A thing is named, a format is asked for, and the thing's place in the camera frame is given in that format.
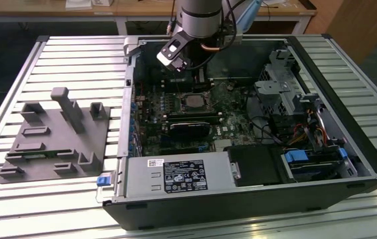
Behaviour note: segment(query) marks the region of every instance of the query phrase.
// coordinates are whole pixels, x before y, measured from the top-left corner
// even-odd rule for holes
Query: table
[[[0,106],[0,166],[23,122],[23,103],[41,101],[44,109],[57,109],[49,90],[67,87],[80,107],[100,101],[112,108],[103,171],[116,169],[124,38],[60,36],[36,42]],[[321,35],[296,39],[377,148],[377,87],[333,40]],[[312,90],[303,73],[300,77]],[[127,232],[101,209],[112,187],[100,190],[95,181],[88,177],[0,184],[0,238],[377,238],[377,190],[326,210]]]
[[[278,8],[263,7],[255,21],[295,21],[292,34],[302,34],[315,10],[307,10],[298,0],[276,4]],[[0,0],[0,22],[72,22],[112,21],[120,35],[127,35],[127,21],[168,21],[171,1],[115,0],[109,7],[93,6],[91,10],[65,11],[65,0]]]
[[[304,33],[327,33],[361,64],[377,46],[377,1],[310,0],[318,13]]]

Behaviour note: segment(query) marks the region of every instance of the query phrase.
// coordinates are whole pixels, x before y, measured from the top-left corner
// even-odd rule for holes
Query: motherboard
[[[223,151],[255,144],[246,115],[246,87],[231,79],[214,79],[202,92],[186,91],[179,83],[137,90],[139,138],[143,155]]]

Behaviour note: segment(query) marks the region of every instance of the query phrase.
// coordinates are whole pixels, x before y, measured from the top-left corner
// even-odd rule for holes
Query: warning label
[[[207,190],[202,160],[163,163],[164,192]]]

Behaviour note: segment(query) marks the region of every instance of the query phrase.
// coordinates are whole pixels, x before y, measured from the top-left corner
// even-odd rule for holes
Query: metal bracket
[[[232,35],[226,35],[223,38],[223,44],[226,45],[232,39]],[[236,28],[236,35],[235,35],[235,39],[232,42],[232,45],[240,45],[243,40],[243,30]]]
[[[123,41],[124,56],[132,56],[137,52],[139,52],[137,37],[136,36],[128,36],[127,38],[124,38],[124,41]]]
[[[117,169],[115,176],[115,195],[112,197],[112,202],[116,203],[119,198],[125,197],[125,161],[127,157],[117,158]]]

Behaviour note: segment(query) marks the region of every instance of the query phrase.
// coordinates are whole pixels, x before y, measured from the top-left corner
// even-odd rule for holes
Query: metal table surface
[[[323,72],[377,148],[377,88],[333,40],[321,35],[298,40]],[[112,107],[104,171],[116,168],[121,93],[125,75],[123,36],[49,37],[36,42],[0,107],[0,166],[17,133],[24,102],[49,99],[52,87],[67,87],[79,106],[101,101]],[[101,209],[112,188],[96,178],[0,184],[0,238],[377,238],[377,190],[326,210],[272,215],[200,225],[127,232]]]

